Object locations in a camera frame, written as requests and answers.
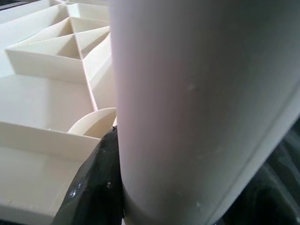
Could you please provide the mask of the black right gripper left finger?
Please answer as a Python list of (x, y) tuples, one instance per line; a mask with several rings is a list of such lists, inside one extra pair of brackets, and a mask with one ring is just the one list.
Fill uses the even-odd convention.
[(96, 145), (74, 176), (54, 225), (120, 225), (124, 218), (117, 128)]

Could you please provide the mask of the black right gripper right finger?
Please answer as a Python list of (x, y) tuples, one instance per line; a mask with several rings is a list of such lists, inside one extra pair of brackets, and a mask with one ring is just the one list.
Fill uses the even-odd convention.
[(297, 121), (218, 225), (300, 223), (300, 123)]

